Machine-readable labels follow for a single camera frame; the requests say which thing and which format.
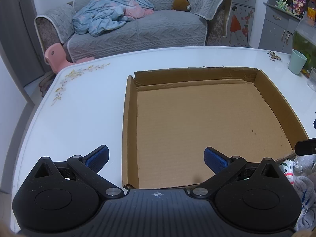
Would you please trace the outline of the clear plastic bag bundle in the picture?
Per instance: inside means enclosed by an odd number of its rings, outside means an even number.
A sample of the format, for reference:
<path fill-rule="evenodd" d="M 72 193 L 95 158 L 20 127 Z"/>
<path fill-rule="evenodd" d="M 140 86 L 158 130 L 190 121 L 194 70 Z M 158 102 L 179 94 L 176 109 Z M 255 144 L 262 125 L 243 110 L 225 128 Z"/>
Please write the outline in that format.
<path fill-rule="evenodd" d="M 315 172 L 315 155 L 299 156 L 293 160 L 293 172 L 296 177 L 309 177 Z"/>

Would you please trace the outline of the white towel blue trim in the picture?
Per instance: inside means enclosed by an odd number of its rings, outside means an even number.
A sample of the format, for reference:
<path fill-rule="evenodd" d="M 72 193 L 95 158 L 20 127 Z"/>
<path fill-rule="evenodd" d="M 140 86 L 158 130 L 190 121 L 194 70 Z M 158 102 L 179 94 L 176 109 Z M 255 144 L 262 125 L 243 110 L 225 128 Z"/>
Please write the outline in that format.
<path fill-rule="evenodd" d="M 302 211 L 295 225 L 295 231 L 315 228 L 315 188 L 306 176 L 298 176 L 293 185 L 302 203 Z"/>

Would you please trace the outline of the clear glass cup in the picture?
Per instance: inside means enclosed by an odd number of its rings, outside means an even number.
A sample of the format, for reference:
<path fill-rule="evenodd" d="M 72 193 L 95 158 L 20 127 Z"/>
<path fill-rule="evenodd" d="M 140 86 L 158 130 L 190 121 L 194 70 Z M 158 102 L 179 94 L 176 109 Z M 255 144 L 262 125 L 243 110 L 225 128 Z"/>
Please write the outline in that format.
<path fill-rule="evenodd" d="M 316 91 L 316 69 L 314 67 L 310 70 L 307 84 L 313 91 Z"/>

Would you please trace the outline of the shallow cardboard box tray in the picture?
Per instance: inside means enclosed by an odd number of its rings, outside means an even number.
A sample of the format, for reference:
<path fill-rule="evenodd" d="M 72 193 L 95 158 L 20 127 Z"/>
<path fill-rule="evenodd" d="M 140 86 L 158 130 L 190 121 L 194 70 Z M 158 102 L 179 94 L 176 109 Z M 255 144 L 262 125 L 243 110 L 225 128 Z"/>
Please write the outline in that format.
<path fill-rule="evenodd" d="M 204 162 L 207 147 L 260 162 L 288 157 L 307 139 L 288 101 L 261 70 L 136 72 L 126 85 L 122 185 L 194 186 L 214 174 Z"/>

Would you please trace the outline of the mint green plastic cup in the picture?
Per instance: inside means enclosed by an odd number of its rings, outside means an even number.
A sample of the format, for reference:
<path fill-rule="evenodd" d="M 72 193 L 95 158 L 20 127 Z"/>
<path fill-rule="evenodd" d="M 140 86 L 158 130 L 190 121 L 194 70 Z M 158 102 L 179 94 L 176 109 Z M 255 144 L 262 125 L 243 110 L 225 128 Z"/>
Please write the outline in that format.
<path fill-rule="evenodd" d="M 292 49 L 288 69 L 295 75 L 299 75 L 307 58 L 299 51 Z"/>

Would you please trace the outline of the small floor rug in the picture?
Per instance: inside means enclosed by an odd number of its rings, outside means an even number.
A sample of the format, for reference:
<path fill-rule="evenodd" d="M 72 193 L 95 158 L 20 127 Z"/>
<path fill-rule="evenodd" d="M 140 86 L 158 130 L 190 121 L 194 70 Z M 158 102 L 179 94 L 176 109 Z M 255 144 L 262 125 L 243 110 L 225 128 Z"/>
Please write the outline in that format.
<path fill-rule="evenodd" d="M 54 82 L 56 74 L 50 72 L 47 76 L 45 76 L 39 83 L 39 88 L 41 92 L 41 97 L 44 97 L 49 90 L 51 84 Z"/>

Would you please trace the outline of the seed shells pile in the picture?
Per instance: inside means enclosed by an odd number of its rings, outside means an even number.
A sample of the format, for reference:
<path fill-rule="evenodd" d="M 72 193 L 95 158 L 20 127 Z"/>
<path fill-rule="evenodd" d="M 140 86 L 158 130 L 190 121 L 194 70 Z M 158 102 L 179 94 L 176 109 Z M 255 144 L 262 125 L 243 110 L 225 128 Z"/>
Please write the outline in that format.
<path fill-rule="evenodd" d="M 272 61 L 276 61 L 276 60 L 281 61 L 281 58 L 276 53 L 274 53 L 272 51 L 268 51 L 268 54 L 270 56 L 270 60 L 272 60 Z"/>

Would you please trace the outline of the glass fish tank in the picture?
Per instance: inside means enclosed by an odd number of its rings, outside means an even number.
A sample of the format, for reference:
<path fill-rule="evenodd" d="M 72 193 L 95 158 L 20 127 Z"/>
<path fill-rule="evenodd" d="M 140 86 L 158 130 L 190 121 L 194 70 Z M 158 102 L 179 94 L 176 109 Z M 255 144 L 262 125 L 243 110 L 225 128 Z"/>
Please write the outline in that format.
<path fill-rule="evenodd" d="M 299 51 L 307 58 L 302 73 L 309 77 L 312 68 L 315 68 L 315 21 L 306 16 L 299 22 L 293 34 L 292 48 Z"/>

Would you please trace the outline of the pink plastic child chair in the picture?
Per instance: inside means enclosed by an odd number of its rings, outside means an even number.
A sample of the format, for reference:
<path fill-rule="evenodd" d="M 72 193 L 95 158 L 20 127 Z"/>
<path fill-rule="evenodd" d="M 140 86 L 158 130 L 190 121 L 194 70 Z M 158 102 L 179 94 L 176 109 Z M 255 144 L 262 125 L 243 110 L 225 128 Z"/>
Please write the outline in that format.
<path fill-rule="evenodd" d="M 94 60 L 94 57 L 85 57 L 75 63 L 71 63 L 66 59 L 66 53 L 60 43 L 55 43 L 47 48 L 44 57 L 55 74 L 68 66 Z"/>

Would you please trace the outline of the fridge with flower stickers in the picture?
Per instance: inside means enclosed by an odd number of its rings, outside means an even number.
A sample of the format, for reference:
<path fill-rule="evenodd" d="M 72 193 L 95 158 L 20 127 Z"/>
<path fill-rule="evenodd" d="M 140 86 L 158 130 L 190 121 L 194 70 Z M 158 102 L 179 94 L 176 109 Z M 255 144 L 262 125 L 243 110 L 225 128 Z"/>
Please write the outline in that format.
<path fill-rule="evenodd" d="M 188 0 L 204 27 L 203 46 L 248 47 L 256 0 Z"/>

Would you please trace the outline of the grey cabinet with shelves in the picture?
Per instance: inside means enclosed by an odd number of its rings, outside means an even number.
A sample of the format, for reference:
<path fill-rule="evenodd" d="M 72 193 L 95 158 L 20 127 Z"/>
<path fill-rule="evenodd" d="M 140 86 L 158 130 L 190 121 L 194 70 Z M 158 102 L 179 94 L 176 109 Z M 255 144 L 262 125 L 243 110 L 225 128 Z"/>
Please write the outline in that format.
<path fill-rule="evenodd" d="M 315 8 L 315 0 L 267 0 L 259 48 L 291 53 L 294 31 L 308 16 L 309 2 Z"/>

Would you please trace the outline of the light blue blanket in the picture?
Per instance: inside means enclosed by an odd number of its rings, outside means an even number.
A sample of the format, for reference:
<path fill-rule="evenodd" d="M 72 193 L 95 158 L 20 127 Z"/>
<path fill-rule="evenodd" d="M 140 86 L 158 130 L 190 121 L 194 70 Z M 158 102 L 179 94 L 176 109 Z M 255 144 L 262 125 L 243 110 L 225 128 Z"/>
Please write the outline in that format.
<path fill-rule="evenodd" d="M 107 31 L 121 28 L 133 21 L 124 16 L 124 9 L 135 5 L 154 9 L 149 0 L 91 0 L 73 16 L 74 32 L 97 37 Z"/>

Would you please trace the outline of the grey quilted sofa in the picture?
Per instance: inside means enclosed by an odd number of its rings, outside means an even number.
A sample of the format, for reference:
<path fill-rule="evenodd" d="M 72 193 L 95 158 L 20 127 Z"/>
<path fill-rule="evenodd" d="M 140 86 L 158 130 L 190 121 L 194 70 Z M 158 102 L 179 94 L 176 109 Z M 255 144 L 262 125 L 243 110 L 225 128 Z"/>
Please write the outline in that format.
<path fill-rule="evenodd" d="M 173 10 L 174 0 L 149 0 L 154 5 L 153 14 L 100 36 L 76 34 L 73 16 L 89 1 L 75 0 L 35 18 L 34 25 L 43 51 L 60 43 L 66 58 L 77 62 L 85 57 L 97 59 L 146 49 L 203 46 L 204 27 L 200 17 L 191 11 Z"/>

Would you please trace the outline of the pink garment on sofa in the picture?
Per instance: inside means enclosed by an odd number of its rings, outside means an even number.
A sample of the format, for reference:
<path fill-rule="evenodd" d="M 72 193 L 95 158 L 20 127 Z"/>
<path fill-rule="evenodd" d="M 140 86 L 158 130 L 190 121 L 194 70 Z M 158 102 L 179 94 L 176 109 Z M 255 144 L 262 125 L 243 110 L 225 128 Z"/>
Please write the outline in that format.
<path fill-rule="evenodd" d="M 153 9 L 144 9 L 139 5 L 135 5 L 133 7 L 126 7 L 124 9 L 124 16 L 126 16 L 128 20 L 144 18 L 145 16 L 151 15 L 153 13 Z"/>

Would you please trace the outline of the brown plush toy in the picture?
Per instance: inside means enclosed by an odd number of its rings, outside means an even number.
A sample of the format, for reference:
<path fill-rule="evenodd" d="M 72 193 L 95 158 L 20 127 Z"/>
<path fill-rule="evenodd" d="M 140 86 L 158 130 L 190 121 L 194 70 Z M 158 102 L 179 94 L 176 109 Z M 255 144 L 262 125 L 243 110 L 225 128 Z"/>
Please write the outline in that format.
<path fill-rule="evenodd" d="M 187 0 L 174 0 L 172 9 L 176 11 L 189 12 L 191 7 Z"/>

